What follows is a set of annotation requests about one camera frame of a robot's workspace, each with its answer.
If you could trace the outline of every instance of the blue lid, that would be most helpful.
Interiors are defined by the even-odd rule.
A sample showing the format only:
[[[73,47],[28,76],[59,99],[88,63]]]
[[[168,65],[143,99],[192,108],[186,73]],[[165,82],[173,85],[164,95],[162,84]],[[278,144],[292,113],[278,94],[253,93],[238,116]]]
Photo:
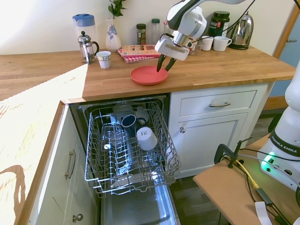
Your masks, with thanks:
[[[72,18],[76,27],[89,27],[95,25],[95,18],[90,14],[77,14]]]

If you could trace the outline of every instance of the green light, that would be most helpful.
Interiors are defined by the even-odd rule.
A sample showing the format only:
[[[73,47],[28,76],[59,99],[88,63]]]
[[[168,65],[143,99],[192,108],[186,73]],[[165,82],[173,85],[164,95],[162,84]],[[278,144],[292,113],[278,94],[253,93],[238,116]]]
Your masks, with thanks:
[[[271,151],[271,152],[264,158],[264,161],[267,161],[267,162],[268,162],[270,159],[273,158],[274,155],[275,155],[275,153],[274,153],[273,151]],[[266,168],[267,168],[267,163],[264,162],[264,161],[262,161],[262,168],[263,168],[264,170],[266,170]]]

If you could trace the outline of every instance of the dishwasher rack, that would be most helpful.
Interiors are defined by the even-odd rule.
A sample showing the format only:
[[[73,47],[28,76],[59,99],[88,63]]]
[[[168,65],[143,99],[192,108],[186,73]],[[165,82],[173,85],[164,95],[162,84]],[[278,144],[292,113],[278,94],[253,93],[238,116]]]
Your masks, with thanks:
[[[158,144],[150,151],[143,151],[137,138],[130,137],[116,122],[115,118],[122,114],[114,114],[112,106],[94,109],[89,118],[85,180],[99,198],[133,190],[145,192],[155,186],[172,184],[179,175],[179,157],[158,103],[126,104],[132,105],[131,114],[136,116],[137,107],[144,107],[143,113],[149,116],[146,125],[156,135]]]

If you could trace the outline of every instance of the french press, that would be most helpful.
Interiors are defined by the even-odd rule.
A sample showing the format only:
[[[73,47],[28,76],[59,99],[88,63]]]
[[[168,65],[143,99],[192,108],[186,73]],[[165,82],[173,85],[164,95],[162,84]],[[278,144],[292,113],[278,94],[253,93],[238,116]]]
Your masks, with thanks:
[[[81,35],[78,37],[78,43],[80,46],[82,62],[87,63],[88,65],[91,62],[96,62],[95,56],[99,52],[99,45],[96,41],[90,41],[91,38],[89,35],[86,35],[84,31],[81,31]],[[94,53],[93,44],[96,45],[97,50]]]

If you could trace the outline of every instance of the vase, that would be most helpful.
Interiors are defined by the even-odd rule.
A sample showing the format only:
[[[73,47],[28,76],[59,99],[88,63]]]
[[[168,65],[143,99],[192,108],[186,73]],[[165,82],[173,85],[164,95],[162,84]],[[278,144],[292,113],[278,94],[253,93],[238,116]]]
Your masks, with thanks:
[[[112,53],[117,52],[118,49],[122,47],[119,35],[116,31],[116,28],[113,24],[114,19],[106,19],[108,25],[108,32],[106,35],[106,48]]]

